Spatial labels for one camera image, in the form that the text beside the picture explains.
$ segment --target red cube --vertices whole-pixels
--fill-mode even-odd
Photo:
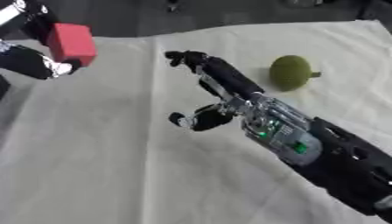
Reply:
[[[78,59],[86,67],[96,56],[93,36],[85,25],[54,24],[46,44],[51,49],[54,60],[58,62]]]

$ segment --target table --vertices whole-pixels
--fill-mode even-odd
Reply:
[[[95,41],[96,61],[72,76],[6,74],[13,89],[0,102],[1,223],[383,223],[306,182],[243,136],[238,121],[204,133],[174,127],[172,111],[216,99],[163,56],[192,49],[222,57],[271,95],[392,153],[392,38],[379,22]],[[268,67],[286,54],[306,57],[322,77],[275,91]]]

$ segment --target round green fruit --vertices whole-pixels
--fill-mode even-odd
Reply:
[[[318,77],[320,73],[313,73],[306,59],[288,55],[277,59],[269,69],[272,83],[282,91],[290,91],[302,87],[311,77]]]

